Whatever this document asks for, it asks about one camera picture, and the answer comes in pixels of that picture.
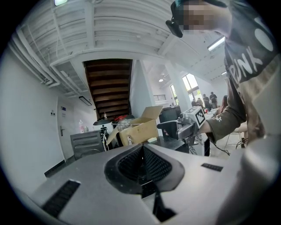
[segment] open cardboard box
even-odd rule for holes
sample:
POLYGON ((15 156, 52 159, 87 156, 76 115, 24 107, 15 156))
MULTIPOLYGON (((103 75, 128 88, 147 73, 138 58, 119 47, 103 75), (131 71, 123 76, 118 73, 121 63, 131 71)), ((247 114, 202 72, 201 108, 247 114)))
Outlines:
POLYGON ((133 127, 127 128, 121 132, 115 127, 107 139, 107 145, 118 133, 124 146, 129 145, 127 136, 130 136, 133 144, 140 144, 146 142, 150 138, 158 137, 159 135, 155 120, 160 115, 162 108, 162 105, 146 107, 141 117, 130 121, 130 123, 141 123, 141 125, 133 125, 133 127))

